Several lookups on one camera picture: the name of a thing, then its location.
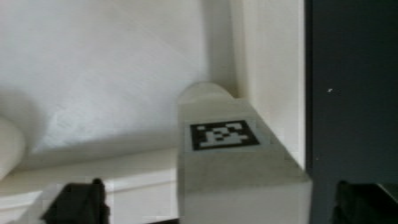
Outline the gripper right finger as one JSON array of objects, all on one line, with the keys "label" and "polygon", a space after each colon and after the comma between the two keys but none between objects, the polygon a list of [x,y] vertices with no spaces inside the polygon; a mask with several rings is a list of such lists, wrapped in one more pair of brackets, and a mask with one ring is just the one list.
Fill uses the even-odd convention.
[{"label": "gripper right finger", "polygon": [[337,183],[331,224],[398,224],[398,184]]}]

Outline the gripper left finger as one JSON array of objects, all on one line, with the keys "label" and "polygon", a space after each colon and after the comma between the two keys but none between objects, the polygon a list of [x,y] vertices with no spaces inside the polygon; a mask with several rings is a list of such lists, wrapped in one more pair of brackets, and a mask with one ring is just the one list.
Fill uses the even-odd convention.
[{"label": "gripper left finger", "polygon": [[44,214],[44,224],[109,224],[104,183],[68,183],[54,197]]}]

